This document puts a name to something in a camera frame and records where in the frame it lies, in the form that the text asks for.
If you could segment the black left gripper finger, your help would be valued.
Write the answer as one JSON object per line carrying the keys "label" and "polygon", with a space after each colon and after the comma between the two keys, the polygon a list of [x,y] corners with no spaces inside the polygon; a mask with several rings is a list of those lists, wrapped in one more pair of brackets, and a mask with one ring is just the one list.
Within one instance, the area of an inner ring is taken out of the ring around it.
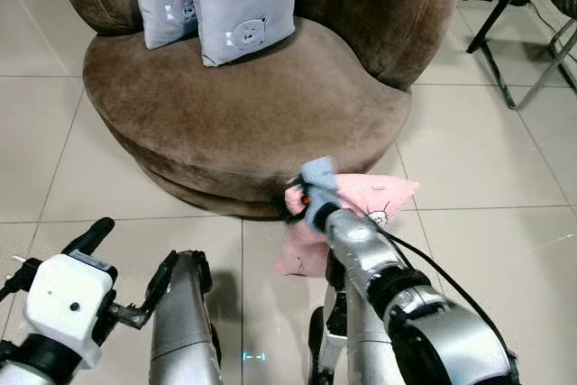
{"label": "black left gripper finger", "polygon": [[164,261],[158,265],[155,274],[150,279],[147,290],[145,290],[145,299],[141,303],[141,311],[148,316],[156,310],[157,303],[160,302],[162,296],[168,291],[170,283],[170,275],[179,261],[179,254],[177,252],[169,252]]}
{"label": "black left gripper finger", "polygon": [[98,249],[100,243],[112,232],[114,226],[115,220],[113,220],[112,217],[100,217],[85,233],[74,238],[66,248],[63,248],[61,254],[79,252],[86,256],[92,256],[95,249]]}

